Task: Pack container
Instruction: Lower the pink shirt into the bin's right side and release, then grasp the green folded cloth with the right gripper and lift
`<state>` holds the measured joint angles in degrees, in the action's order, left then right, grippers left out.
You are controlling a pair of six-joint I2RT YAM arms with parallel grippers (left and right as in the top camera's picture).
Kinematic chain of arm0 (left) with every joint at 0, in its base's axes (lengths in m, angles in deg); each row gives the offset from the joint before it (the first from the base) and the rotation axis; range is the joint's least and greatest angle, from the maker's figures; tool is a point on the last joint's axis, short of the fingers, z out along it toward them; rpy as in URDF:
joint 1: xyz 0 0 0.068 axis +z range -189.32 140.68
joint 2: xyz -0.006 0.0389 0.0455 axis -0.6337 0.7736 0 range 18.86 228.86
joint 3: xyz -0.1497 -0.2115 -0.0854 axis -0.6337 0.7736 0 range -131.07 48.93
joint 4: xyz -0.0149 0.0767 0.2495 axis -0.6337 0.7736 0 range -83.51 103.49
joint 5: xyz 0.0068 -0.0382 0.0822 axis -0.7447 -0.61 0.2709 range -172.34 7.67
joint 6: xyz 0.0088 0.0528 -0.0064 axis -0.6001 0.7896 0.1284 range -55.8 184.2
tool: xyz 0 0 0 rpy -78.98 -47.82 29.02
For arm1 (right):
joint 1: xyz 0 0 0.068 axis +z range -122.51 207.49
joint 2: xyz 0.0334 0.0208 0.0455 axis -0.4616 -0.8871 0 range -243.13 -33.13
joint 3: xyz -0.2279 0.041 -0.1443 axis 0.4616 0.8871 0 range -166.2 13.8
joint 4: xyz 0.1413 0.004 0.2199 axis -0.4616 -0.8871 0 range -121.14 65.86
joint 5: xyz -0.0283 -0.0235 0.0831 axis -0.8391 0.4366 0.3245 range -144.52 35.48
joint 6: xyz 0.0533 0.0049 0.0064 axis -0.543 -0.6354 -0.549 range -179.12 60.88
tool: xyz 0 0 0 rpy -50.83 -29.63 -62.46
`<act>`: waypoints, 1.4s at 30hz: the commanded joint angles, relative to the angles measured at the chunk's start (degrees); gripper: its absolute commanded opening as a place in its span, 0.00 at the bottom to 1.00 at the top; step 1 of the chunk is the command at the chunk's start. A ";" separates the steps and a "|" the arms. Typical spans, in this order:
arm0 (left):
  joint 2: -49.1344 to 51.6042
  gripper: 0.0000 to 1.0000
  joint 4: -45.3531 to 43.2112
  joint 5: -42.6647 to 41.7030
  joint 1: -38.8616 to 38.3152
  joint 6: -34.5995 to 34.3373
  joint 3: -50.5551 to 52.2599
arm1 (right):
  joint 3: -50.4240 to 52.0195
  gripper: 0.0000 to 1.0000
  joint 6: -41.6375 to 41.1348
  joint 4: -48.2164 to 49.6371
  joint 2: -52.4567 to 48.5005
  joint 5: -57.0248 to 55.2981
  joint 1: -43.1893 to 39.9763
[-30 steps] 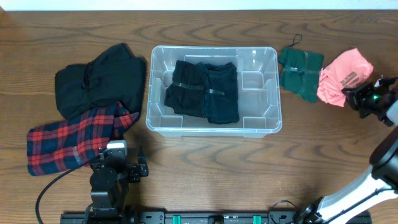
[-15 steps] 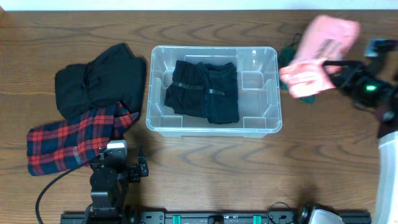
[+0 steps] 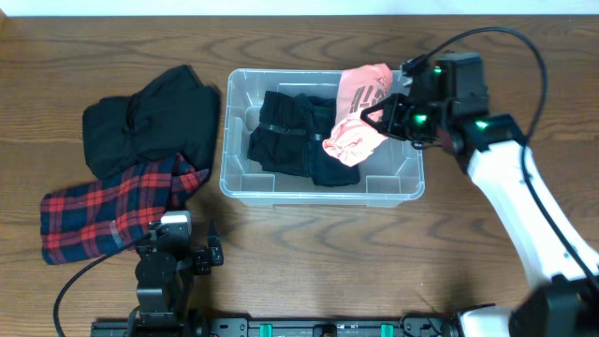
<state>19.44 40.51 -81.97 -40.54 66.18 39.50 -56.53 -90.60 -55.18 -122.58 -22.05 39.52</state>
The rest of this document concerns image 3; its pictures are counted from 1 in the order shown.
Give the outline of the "red plaid flannel shirt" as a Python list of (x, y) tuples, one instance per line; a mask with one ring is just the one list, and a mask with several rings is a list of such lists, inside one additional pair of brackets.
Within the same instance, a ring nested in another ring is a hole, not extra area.
[(181, 209), (210, 174), (175, 154), (47, 194), (39, 204), (44, 261), (60, 265), (118, 251), (165, 212)]

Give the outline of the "pink shirt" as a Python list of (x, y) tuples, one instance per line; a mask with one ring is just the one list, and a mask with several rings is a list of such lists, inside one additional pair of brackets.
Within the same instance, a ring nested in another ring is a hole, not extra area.
[(384, 140), (373, 127), (361, 120), (363, 110), (384, 100), (391, 89), (393, 74), (386, 64), (346, 69), (338, 86), (336, 117), (325, 152), (342, 164), (353, 167), (365, 161)]

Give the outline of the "black taped garment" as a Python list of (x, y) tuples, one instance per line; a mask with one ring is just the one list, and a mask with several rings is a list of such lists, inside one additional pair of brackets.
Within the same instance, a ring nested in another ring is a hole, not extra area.
[(250, 135), (247, 158), (265, 171), (310, 178), (320, 186), (357, 184), (359, 169), (342, 164), (323, 148), (335, 117), (333, 98), (268, 91), (258, 127)]

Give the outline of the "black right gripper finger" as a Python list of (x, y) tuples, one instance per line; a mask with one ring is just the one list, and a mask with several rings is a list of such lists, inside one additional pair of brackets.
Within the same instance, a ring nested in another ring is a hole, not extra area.
[(374, 104), (373, 106), (364, 109), (361, 112), (361, 116), (369, 116), (370, 114), (375, 113), (379, 110), (394, 109), (399, 104), (400, 100), (400, 94), (392, 94), (387, 98), (383, 99), (382, 101)]
[(360, 119), (378, 134), (392, 139), (395, 138), (393, 133), (394, 117), (395, 113), (391, 110), (364, 110), (360, 114)]

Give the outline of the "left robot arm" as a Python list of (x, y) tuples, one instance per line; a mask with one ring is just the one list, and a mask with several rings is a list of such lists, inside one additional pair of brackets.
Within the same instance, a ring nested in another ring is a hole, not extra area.
[(210, 324), (190, 307), (190, 299), (195, 278), (223, 265), (224, 253), (213, 221), (205, 245), (191, 246), (190, 229), (187, 223), (152, 223), (148, 236), (137, 244), (139, 306), (127, 318), (126, 336), (210, 334)]

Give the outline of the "large black garment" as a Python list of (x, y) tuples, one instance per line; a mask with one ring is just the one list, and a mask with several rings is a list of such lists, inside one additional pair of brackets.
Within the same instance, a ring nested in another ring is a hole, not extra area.
[(175, 154), (211, 169), (220, 120), (220, 93), (192, 67), (176, 66), (131, 96), (109, 96), (82, 114), (86, 165), (98, 179)]

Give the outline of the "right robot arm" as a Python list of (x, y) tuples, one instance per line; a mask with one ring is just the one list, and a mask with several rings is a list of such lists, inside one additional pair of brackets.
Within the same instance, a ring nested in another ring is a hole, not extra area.
[(390, 95), (361, 118), (390, 138), (442, 142), (496, 211), (525, 270), (532, 293), (518, 308), (462, 310), (446, 336), (597, 335), (598, 254), (549, 192), (515, 120), (489, 113), (481, 71), (427, 71), (408, 95)]

